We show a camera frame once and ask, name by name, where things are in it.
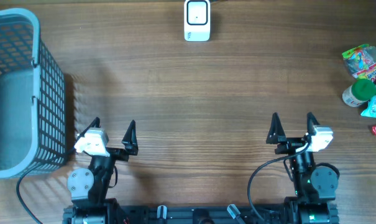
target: table surface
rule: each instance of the table surface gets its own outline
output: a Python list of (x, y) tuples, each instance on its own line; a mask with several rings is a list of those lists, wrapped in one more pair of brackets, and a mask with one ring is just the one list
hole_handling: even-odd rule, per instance
[[(117, 162), (121, 205), (247, 205), (247, 181), (276, 158), (266, 145), (273, 112), (287, 136), (306, 131), (312, 111), (334, 130), (315, 155), (341, 171), (341, 223), (376, 223), (376, 119), (346, 106), (354, 79), (345, 50), (376, 46), (376, 1), (221, 1), (211, 5), (211, 40), (186, 42), (183, 3), (23, 6), (66, 74), (68, 140), (99, 116), (110, 146), (137, 121), (139, 155)], [(60, 223), (71, 205), (66, 180), (90, 158), (75, 156), (51, 175), (26, 178), (27, 205)], [(15, 179), (0, 180), (0, 223), (32, 223)], [(256, 177), (255, 202), (294, 195), (282, 163)]]

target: black square outline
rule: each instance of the black square outline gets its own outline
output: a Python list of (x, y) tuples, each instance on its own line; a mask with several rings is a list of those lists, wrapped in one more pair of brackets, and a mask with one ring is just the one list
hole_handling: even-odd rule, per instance
[[(206, 3), (206, 22), (204, 24), (190, 24), (189, 23), (189, 7), (188, 7), (188, 5), (191, 2), (204, 2), (204, 3)], [(204, 0), (190, 0), (190, 1), (188, 1), (188, 3), (186, 4), (186, 22), (191, 26), (204, 26), (204, 25), (206, 25), (207, 22), (208, 22), (208, 3)]]

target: basket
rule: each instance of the basket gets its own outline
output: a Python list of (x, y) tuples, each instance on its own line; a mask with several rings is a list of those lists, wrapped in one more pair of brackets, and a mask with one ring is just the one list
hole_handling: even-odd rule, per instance
[(26, 9), (0, 11), (0, 178), (66, 162), (65, 80)]

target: gray plastic basket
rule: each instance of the gray plastic basket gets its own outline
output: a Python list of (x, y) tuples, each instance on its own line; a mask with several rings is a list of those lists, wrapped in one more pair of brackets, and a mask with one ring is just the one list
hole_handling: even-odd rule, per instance
[(66, 161), (65, 80), (26, 9), (0, 11), (0, 178)]

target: green lid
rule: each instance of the green lid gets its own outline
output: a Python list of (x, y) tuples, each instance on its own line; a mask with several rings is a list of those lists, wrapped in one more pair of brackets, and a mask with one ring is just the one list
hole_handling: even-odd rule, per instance
[(376, 87), (371, 80), (360, 79), (352, 85), (352, 94), (358, 100), (367, 101), (376, 94)]

